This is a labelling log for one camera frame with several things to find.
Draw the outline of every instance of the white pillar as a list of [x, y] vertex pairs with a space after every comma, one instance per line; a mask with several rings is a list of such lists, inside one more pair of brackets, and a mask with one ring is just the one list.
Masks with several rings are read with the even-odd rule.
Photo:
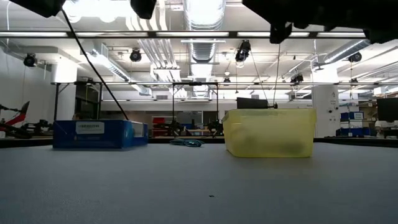
[[[52, 65], [53, 82], [75, 82], [77, 79], [77, 64], [69, 60]], [[75, 114], [76, 86], [69, 85], [58, 95], [57, 120], [71, 120]]]
[[337, 86], [322, 85], [313, 87], [312, 104], [317, 111], [315, 137], [336, 136], [336, 130], [340, 129]]

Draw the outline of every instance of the teal cable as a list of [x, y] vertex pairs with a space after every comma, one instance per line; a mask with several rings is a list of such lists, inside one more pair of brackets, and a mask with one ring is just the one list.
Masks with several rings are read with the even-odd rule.
[[170, 144], [174, 146], [200, 147], [204, 142], [195, 139], [174, 139], [170, 141]]

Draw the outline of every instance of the yellow translucent plastic bin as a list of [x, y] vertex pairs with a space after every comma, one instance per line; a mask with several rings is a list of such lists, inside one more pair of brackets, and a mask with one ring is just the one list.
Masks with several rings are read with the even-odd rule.
[[310, 157], [316, 120], [314, 109], [231, 110], [226, 148], [237, 157]]

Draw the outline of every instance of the red object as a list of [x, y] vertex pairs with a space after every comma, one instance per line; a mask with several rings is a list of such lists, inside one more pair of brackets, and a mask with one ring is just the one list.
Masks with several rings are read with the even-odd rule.
[[166, 123], [165, 118], [154, 118], [152, 120], [152, 124], [164, 124], [164, 123]]
[[[165, 118], [153, 118], [152, 119], [152, 125], [153, 124], [164, 124], [166, 123], [166, 119]], [[161, 128], [153, 128], [152, 129], [152, 136], [153, 137], [157, 137], [157, 136], [163, 136], [165, 135], [165, 133], [167, 132], [167, 130], [161, 129]]]
[[12, 118], [9, 121], [6, 121], [5, 124], [8, 124], [8, 125], [12, 126], [12, 125], [14, 125], [16, 123], [24, 121], [25, 118], [26, 118], [26, 112], [27, 112], [28, 107], [29, 107], [29, 102], [27, 102], [27, 103], [25, 103], [23, 105], [22, 109], [19, 111], [19, 115], [18, 116], [16, 116], [15, 118]]

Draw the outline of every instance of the metal pole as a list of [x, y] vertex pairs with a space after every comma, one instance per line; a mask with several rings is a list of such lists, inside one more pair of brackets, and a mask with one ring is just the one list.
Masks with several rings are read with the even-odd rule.
[[173, 83], [173, 126], [174, 126], [174, 123], [175, 123], [175, 121], [174, 121], [174, 83]]
[[218, 120], [218, 84], [216, 85], [217, 86], [217, 122], [220, 122], [219, 120]]
[[58, 95], [59, 95], [59, 90], [60, 90], [60, 85], [57, 83], [57, 86], [55, 87], [55, 106], [54, 106], [54, 121], [57, 120], [57, 112], [58, 112]]
[[99, 84], [99, 93], [98, 93], [97, 119], [100, 119], [100, 114], [101, 114], [102, 91], [103, 91], [103, 86], [102, 86], [102, 83], [100, 83]]

